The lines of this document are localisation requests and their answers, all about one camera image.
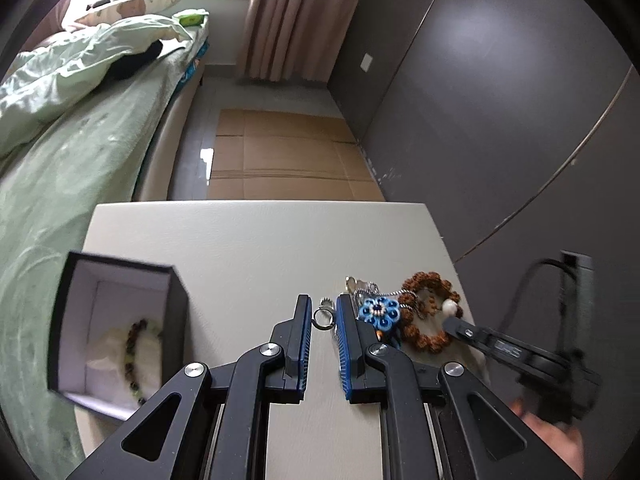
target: gray floor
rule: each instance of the gray floor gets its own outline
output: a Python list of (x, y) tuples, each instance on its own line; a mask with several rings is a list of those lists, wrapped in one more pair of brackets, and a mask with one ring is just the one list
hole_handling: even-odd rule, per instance
[(169, 200), (206, 200), (218, 117), (226, 108), (342, 116), (326, 88), (244, 83), (205, 74), (182, 131)]

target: blue flower charm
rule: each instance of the blue flower charm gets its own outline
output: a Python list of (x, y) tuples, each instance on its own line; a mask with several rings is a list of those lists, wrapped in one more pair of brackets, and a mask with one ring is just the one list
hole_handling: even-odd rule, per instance
[(400, 306), (384, 296), (367, 298), (358, 311), (358, 319), (371, 323), (376, 330), (389, 332), (400, 319)]

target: wall outlet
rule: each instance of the wall outlet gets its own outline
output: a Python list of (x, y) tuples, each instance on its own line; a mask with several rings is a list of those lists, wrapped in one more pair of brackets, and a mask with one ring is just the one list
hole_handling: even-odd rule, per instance
[(373, 58), (369, 54), (365, 54), (362, 58), (362, 62), (360, 63), (360, 68), (363, 69), (364, 72), (368, 72), (372, 61)]

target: power cord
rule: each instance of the power cord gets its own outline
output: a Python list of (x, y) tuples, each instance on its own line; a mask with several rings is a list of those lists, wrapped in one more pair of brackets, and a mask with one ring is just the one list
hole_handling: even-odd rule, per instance
[(570, 276), (575, 281), (575, 272), (567, 264), (564, 264), (552, 258), (544, 258), (543, 260), (538, 260), (534, 262), (529, 266), (529, 269), (527, 269), (527, 272), (525, 272), (522, 278), (520, 279), (520, 283), (518, 284), (516, 288), (516, 292), (513, 295), (513, 299), (511, 300), (509, 309), (507, 310), (507, 313), (502, 318), (500, 325), (498, 325), (498, 332), (504, 334), (508, 330), (508, 328), (511, 326), (511, 323), (513, 322), (513, 319), (516, 316), (516, 312), (520, 304), (520, 297), (522, 296), (522, 293), (524, 292), (526, 286), (529, 285), (529, 282), (532, 279), (533, 275), (538, 271), (538, 269), (540, 269), (540, 267), (544, 267), (544, 266), (557, 267), (558, 269), (561, 269), (562, 271), (564, 271), (565, 274)]

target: hand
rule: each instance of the hand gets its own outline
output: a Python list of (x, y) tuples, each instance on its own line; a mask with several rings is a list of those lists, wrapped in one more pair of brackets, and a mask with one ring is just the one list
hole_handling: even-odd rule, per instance
[(552, 424), (541, 420), (533, 413), (525, 412), (522, 399), (516, 399), (511, 405), (511, 411), (519, 416), (539, 438), (554, 450), (564, 462), (582, 478), (584, 475), (584, 447), (582, 435), (575, 426), (562, 431)]

